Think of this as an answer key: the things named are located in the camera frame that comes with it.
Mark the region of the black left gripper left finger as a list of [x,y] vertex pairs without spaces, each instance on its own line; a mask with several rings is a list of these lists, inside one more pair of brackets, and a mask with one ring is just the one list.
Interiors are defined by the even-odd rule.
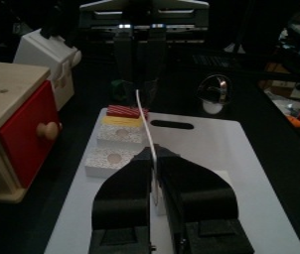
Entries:
[[151,152],[103,182],[92,201],[88,254],[150,254]]

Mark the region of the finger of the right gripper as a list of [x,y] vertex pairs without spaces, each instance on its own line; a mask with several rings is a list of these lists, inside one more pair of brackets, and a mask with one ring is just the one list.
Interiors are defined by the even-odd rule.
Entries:
[[160,73],[166,51],[166,34],[151,32],[146,46],[146,69],[143,81],[143,100],[151,101],[156,92],[156,82]]
[[114,55],[120,78],[124,83],[132,82],[132,41],[128,32],[119,32],[114,37]]

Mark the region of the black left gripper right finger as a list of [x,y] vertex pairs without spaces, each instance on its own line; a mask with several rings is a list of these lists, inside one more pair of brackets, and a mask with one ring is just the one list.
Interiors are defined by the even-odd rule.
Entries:
[[230,184],[168,149],[155,150],[174,254],[253,254]]

